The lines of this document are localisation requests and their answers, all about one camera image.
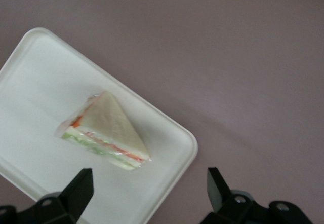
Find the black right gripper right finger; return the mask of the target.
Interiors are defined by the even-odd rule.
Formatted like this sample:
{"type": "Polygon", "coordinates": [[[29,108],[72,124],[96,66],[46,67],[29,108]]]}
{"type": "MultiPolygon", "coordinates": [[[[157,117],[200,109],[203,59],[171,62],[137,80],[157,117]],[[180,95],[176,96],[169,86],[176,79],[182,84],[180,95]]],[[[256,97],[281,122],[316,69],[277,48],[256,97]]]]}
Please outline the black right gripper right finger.
{"type": "Polygon", "coordinates": [[[249,193],[231,190],[216,167],[207,171],[207,192],[213,211],[202,223],[311,223],[291,202],[272,201],[263,207],[249,193]]]}

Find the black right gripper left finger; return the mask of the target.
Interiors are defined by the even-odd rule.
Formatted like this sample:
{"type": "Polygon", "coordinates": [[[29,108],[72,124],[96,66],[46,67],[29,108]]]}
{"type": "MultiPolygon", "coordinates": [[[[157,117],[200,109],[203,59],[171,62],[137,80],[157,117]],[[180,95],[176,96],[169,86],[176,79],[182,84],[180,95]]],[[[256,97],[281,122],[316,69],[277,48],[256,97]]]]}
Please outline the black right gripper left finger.
{"type": "Polygon", "coordinates": [[[84,168],[63,191],[43,196],[26,210],[1,206],[1,223],[77,223],[93,194],[92,169],[84,168]]]}

